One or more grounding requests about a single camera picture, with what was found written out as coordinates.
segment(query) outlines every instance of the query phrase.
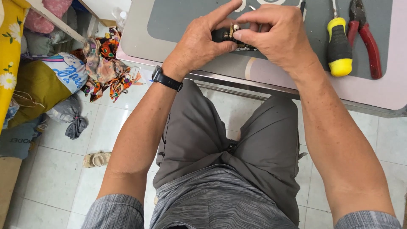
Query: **yellow and black screwdriver handle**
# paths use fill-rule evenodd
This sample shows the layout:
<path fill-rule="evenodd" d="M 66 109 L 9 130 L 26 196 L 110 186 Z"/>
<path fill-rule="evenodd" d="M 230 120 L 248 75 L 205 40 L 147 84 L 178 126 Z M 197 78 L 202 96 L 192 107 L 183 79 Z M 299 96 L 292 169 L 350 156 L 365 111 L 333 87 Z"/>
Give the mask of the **yellow and black screwdriver handle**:
<path fill-rule="evenodd" d="M 334 18 L 328 24 L 328 65 L 331 75 L 340 77 L 352 71 L 352 47 L 345 33 L 346 21 Z"/>

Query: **person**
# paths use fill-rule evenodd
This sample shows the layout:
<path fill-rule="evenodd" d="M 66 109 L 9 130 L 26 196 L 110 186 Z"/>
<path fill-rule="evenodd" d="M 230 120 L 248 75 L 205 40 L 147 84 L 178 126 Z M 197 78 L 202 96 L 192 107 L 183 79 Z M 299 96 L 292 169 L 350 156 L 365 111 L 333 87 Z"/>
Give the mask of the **person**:
<path fill-rule="evenodd" d="M 227 18 L 241 4 L 231 0 L 193 20 L 162 64 L 163 74 L 182 82 L 190 71 L 236 49 L 231 41 L 213 42 L 211 31 L 249 23 L 234 38 L 258 48 L 298 88 L 306 144 L 335 228 L 400 229 L 383 169 L 313 52 L 300 10 L 263 4 L 237 20 Z M 193 81 L 183 82 L 178 93 L 152 83 L 126 120 L 82 228 L 144 227 L 147 172 L 157 149 L 158 202 L 150 228 L 297 228 L 296 105 L 271 96 L 241 127 L 230 150 L 212 102 Z"/>

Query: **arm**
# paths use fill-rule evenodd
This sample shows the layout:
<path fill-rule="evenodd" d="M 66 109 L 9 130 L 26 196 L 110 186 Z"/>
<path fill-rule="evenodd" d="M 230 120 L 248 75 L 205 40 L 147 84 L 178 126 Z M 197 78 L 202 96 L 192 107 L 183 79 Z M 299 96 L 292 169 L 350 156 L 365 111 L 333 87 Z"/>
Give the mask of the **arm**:
<path fill-rule="evenodd" d="M 250 22 L 251 30 L 238 31 L 235 38 L 286 70 L 298 88 L 307 147 L 324 181 L 334 223 L 361 210 L 394 216 L 379 160 L 312 51 L 300 11 L 264 4 L 237 21 Z M 259 24 L 267 29 L 258 33 Z"/>
<path fill-rule="evenodd" d="M 233 20 L 226 17 L 241 4 L 241 0 L 232 0 L 193 20 L 164 61 L 163 74 L 181 82 L 190 71 L 218 55 L 235 50 L 237 45 L 234 42 L 213 42 L 211 31 L 228 28 Z M 176 94 L 175 90 L 160 83 L 150 86 L 119 132 L 98 198 L 108 194 L 126 194 L 144 202 L 147 172 Z"/>

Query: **beige child sandal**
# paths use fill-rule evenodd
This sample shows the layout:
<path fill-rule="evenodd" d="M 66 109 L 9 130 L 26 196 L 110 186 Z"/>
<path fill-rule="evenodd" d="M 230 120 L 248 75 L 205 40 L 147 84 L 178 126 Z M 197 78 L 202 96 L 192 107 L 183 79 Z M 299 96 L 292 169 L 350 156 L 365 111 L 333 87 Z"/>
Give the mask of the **beige child sandal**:
<path fill-rule="evenodd" d="M 88 154 L 83 159 L 83 166 L 85 168 L 92 168 L 92 167 L 101 167 L 107 165 L 110 160 L 112 152 L 102 152 L 99 151 L 97 153 Z"/>

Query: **table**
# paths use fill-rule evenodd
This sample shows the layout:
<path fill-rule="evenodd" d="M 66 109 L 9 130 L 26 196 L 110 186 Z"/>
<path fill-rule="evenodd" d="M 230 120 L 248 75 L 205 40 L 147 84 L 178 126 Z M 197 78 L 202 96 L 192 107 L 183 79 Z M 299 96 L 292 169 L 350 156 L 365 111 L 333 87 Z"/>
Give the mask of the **table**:
<path fill-rule="evenodd" d="M 259 2 L 264 2 L 247 1 L 255 7 L 260 5 Z M 117 58 L 140 67 L 160 65 L 193 18 L 204 15 L 225 2 L 227 0 L 133 1 Z M 299 0 L 277 2 L 297 5 Z M 347 21 L 349 2 L 350 0 L 339 0 L 339 14 Z M 308 38 L 325 70 L 328 70 L 325 60 L 328 42 L 326 25 L 332 18 L 329 3 L 326 0 L 308 1 L 305 20 Z M 403 4 L 403 0 L 365 0 L 364 4 L 371 31 L 381 52 L 384 76 L 379 80 L 370 79 L 367 51 L 361 38 L 357 36 L 354 71 L 349 76 L 330 77 L 331 82 L 349 110 L 381 117 L 407 116 L 407 79 L 402 71 L 403 60 L 407 59 L 407 43 L 404 38 L 407 5 Z M 247 6 L 243 7 L 240 12 L 232 13 L 231 17 L 236 18 L 249 10 L 251 9 Z M 243 55 L 236 52 L 225 54 L 187 77 L 299 99 L 297 88 L 287 73 L 255 51 L 245 51 Z"/>

